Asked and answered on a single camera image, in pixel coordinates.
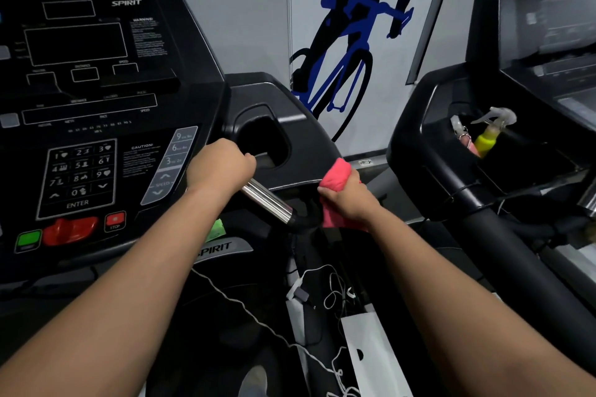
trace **yellow spray bottle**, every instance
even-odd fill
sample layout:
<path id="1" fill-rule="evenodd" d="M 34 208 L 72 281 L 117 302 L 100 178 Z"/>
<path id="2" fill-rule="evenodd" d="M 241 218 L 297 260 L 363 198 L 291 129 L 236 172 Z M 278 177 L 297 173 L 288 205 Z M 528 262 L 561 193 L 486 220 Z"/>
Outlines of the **yellow spray bottle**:
<path id="1" fill-rule="evenodd" d="M 476 146 L 480 157 L 484 158 L 488 151 L 490 151 L 496 144 L 496 139 L 501 131 L 503 131 L 505 127 L 517 122 L 517 116 L 511 109 L 491 107 L 490 112 L 482 118 L 473 121 L 472 124 L 481 122 L 486 122 L 488 126 L 484 133 L 476 138 L 474 146 Z"/>

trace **bicycle frame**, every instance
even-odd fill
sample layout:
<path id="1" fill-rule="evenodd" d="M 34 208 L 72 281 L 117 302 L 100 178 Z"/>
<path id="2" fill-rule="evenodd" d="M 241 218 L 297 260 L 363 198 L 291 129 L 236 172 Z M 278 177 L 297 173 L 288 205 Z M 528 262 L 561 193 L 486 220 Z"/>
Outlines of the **bicycle frame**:
<path id="1" fill-rule="evenodd" d="M 336 9 L 336 4 L 337 4 L 336 0 L 321 0 L 321 6 L 323 8 L 334 10 L 334 9 Z M 314 85 L 317 82 L 317 78 L 319 76 L 321 66 L 323 65 L 325 56 L 327 55 L 326 53 L 324 53 L 319 58 L 319 60 L 316 62 L 316 64 L 313 66 L 313 68 L 310 72 L 309 81 L 308 81 L 309 91 L 302 92 L 302 93 L 294 92 L 294 95 L 297 96 L 298 99 L 300 100 L 300 102 L 302 102 L 302 104 L 304 104 L 304 106 L 306 108 L 308 108 L 310 111 L 312 111 L 313 108 L 315 107 L 315 105 L 317 105 L 317 102 L 321 99 L 321 97 L 326 92 L 329 85 L 331 85 L 336 78 L 338 79 L 338 82 L 341 82 L 341 80 L 343 79 L 344 74 L 346 72 L 346 68 L 347 68 L 348 64 L 350 63 L 350 60 L 352 60 L 352 56 L 354 55 L 354 52 L 356 50 L 367 50 L 367 51 L 370 50 L 370 45 L 368 43 L 368 40 L 370 38 L 371 32 L 373 31 L 373 26 L 374 26 L 374 23 L 375 23 L 378 15 L 387 14 L 387 15 L 390 15 L 391 17 L 394 17 L 395 19 L 401 20 L 402 21 L 402 25 L 401 25 L 402 30 L 401 31 L 403 31 L 403 28 L 409 23 L 409 21 L 412 19 L 412 16 L 413 16 L 413 8 L 409 9 L 406 13 L 404 13 L 402 11 L 399 11 L 399 10 L 396 10 L 396 9 L 390 7 L 390 5 L 386 2 L 377 2 L 375 0 L 348 0 L 346 7 L 344 8 L 343 11 L 346 13 L 346 15 L 349 19 L 352 18 L 352 12 L 354 11 L 354 9 L 356 8 L 356 6 L 358 4 L 369 8 L 368 16 L 362 20 L 359 20 L 359 21 L 349 24 L 347 26 L 347 28 L 344 30 L 344 32 L 342 32 L 339 35 L 339 37 L 340 38 L 345 37 L 345 36 L 351 35 L 352 33 L 360 33 L 360 38 L 357 39 L 348 48 L 345 55 L 341 58 L 341 60 L 339 61 L 339 63 L 335 67 L 335 69 L 332 71 L 332 73 L 329 75 L 329 77 L 325 80 L 324 84 L 321 85 L 321 88 L 319 88 L 319 90 L 315 94 L 315 97 L 313 97 L 312 100 L 311 100 L 312 89 L 314 88 Z M 336 106 L 334 104 L 337 93 L 339 92 L 339 89 L 341 87 L 341 85 L 336 85 L 333 95 L 332 95 L 332 98 L 331 98 L 331 101 L 329 102 L 329 105 L 327 106 L 327 112 L 331 112 L 332 110 L 339 110 L 340 113 L 343 113 L 346 110 L 347 104 L 350 101 L 352 93 L 354 92 L 356 82 L 358 81 L 358 78 L 362 72 L 363 66 L 364 66 L 364 63 L 361 62 L 358 66 L 357 71 L 356 71 L 356 76 L 354 77 L 354 81 L 352 82 L 352 86 L 350 87 L 350 90 L 347 94 L 346 100 L 344 101 L 344 103 L 341 107 Z"/>

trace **pink cleaning rag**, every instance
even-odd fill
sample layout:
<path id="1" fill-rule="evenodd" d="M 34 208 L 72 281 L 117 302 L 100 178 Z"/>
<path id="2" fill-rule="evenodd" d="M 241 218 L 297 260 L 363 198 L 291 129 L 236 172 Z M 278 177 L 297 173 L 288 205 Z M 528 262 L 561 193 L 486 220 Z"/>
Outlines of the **pink cleaning rag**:
<path id="1" fill-rule="evenodd" d="M 341 191 L 346 186 L 350 174 L 352 174 L 352 166 L 347 163 L 346 160 L 339 158 L 327 172 L 319 186 L 333 191 Z M 324 228 L 348 228 L 368 232 L 368 229 L 366 229 L 362 223 L 343 218 L 339 213 L 333 210 L 325 198 L 321 198 L 321 204 L 323 204 Z"/>

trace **person's left arm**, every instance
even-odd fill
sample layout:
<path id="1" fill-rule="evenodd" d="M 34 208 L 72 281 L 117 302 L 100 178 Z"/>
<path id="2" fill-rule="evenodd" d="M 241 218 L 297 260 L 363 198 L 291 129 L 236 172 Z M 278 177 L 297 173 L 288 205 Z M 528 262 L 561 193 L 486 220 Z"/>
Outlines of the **person's left arm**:
<path id="1" fill-rule="evenodd" d="M 255 168 L 228 140 L 205 146 L 184 196 L 4 364 L 0 396 L 138 394 L 207 234 Z"/>

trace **treadmill belt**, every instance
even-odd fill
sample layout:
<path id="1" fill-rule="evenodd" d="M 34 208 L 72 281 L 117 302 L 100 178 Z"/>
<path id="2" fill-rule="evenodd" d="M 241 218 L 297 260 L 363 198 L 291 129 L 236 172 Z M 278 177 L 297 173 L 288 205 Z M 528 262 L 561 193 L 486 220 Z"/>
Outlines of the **treadmill belt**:
<path id="1" fill-rule="evenodd" d="M 229 288 L 259 321 L 293 342 L 286 304 L 264 286 Z M 256 324 L 238 303 L 218 293 L 181 305 L 147 379 L 148 397 L 236 397 L 255 365 L 267 372 L 268 396 L 308 395 L 296 348 Z"/>

